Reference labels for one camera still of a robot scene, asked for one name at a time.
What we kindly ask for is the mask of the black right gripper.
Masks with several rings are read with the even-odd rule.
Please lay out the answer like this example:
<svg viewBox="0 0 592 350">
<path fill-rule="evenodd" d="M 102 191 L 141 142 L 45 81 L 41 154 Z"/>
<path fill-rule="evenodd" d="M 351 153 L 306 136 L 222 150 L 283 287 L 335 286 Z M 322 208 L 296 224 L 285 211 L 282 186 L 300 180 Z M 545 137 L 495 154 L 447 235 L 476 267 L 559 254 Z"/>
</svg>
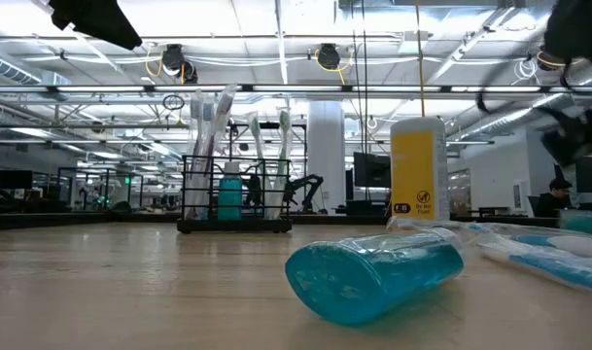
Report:
<svg viewBox="0 0 592 350">
<path fill-rule="evenodd" d="M 573 118 L 552 108 L 541 107 L 540 111 L 558 123 L 555 129 L 545 131 L 540 140 L 560 165 L 573 164 L 592 154 L 592 109 Z"/>
</svg>

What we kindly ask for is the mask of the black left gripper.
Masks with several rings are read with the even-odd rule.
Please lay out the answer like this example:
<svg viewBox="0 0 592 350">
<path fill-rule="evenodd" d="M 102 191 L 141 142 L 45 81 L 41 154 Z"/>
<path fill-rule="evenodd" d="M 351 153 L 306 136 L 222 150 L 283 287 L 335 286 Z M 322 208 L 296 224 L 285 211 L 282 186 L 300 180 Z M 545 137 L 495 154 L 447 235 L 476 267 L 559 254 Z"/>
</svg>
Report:
<svg viewBox="0 0 592 350">
<path fill-rule="evenodd" d="M 127 50 L 142 45 L 142 39 L 125 19 L 116 0 L 51 0 L 52 22 L 58 27 L 75 25 L 75 31 Z"/>
</svg>

